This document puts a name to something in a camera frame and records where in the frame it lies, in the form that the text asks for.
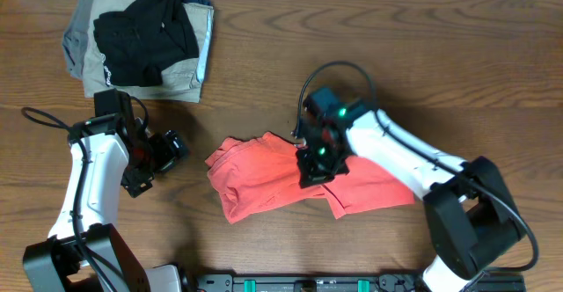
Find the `stack of clothes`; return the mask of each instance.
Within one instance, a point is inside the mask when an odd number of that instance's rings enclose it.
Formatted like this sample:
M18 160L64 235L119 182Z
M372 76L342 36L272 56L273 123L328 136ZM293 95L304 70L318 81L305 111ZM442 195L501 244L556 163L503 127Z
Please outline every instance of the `stack of clothes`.
M62 48L84 95L199 102L214 10L209 0L79 0Z

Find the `wooden table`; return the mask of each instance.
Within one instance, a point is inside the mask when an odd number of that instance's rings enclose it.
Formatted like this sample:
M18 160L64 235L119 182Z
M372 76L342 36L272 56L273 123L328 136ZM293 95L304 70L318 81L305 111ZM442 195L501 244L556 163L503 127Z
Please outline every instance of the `wooden table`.
M229 225L204 159L229 135L289 138L305 78L346 59L374 76L390 116L434 146L499 165L541 247L530 291L563 288L563 0L213 0L200 104L146 101L151 127L177 129L193 152L137 199L121 191L119 230L146 266L196 272L362 273L422 269L435 256L420 203L334 220L309 200ZM27 291L27 245L45 240L70 173L68 123L93 116L65 71L62 31L77 0L4 0L0 10L0 289ZM317 81L366 92L348 69ZM521 265L527 240L496 264Z

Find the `orange cloth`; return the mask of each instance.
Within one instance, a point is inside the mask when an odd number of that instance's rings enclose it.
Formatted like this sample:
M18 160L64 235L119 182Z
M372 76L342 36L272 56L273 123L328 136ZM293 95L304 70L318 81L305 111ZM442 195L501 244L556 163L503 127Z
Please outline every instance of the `orange cloth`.
M249 142L227 138L205 162L229 223L310 198L327 199L335 218L414 203L411 190L361 157L347 158L349 174L301 188L296 147L272 133Z

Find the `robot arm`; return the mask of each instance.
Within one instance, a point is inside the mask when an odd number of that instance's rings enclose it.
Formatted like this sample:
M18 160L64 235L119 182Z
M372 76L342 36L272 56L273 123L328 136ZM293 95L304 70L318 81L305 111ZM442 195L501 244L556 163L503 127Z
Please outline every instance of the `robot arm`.
M382 166L424 201L438 256L422 280L433 292L459 291L525 236L523 226L490 194L517 214L498 168L484 157L472 162L444 153L395 124L381 109L341 103L327 88L303 102L308 120L296 134L302 187L348 173L356 154ZM464 200L479 199L465 212Z
M48 240L28 246L24 254L24 269L33 290L82 290L83 282L73 283L67 277L80 266L94 262L91 266L97 274L103 274L104 282L111 282L111 288L110 284L102 285L106 291L180 292L175 266L143 269L115 229L120 185L136 197L152 187L156 173L169 171L188 153L174 131L148 136L146 109L141 104L145 117L143 121L136 120L131 99L127 93L116 90L99 92L94 94L94 118L72 128L60 121L57 126L49 125L67 128L71 133L73 165L61 213ZM41 111L35 112L56 120ZM46 125L26 113L25 116ZM77 215L71 213L75 208L80 208ZM87 247L85 252L79 245Z
M430 187L434 183L444 183L452 179L453 174L429 163L428 160L412 153L395 139L386 135L384 128L377 123L375 113L378 114L384 126L392 128L395 135L402 137L411 146L449 167L455 168L458 172L464 169L462 167L462 164L466 162L464 159L444 153L408 133L395 124L383 110L368 111L360 116L354 121L353 126L346 130L346 138L351 151L357 156L365 157L381 165L410 188L419 199L422 200L424 195L430 192Z

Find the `folded clothes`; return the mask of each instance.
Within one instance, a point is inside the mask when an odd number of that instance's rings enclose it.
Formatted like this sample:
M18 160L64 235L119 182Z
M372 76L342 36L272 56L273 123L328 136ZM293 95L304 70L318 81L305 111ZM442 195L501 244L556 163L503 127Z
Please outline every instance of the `folded clothes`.
M82 69L84 66L84 54L88 47L88 23L90 21L91 6L94 0L78 0L78 5L72 14L69 25L62 36L62 50L67 71L71 76L82 79ZM213 6L209 0L182 0L183 3L197 3L201 5ZM202 83L205 78L205 67L207 63L208 51L206 45L211 40L211 29L213 26L213 12L208 14L208 30L206 39L197 64L197 80Z
M93 38L93 20L109 11L124 11L136 0L93 0L87 31L87 49L84 54L82 80L87 98L97 91L107 90L104 74L104 57ZM213 21L213 7L202 4L183 4L197 40L200 58L186 59L174 63L162 71L162 85L150 87L114 86L139 99L175 99L199 102L201 83L207 62L206 47L210 43L210 29Z
M82 79L84 54L88 47L88 20L94 0L78 0L69 26L62 35L62 54L71 76Z
M197 58L199 48L181 0L136 0L94 20L107 85L162 84L161 71Z
M301 188L296 147L271 133L249 142L227 138L206 164L229 223L310 198L327 199L335 218L414 203L411 190L361 157L348 157L349 174Z

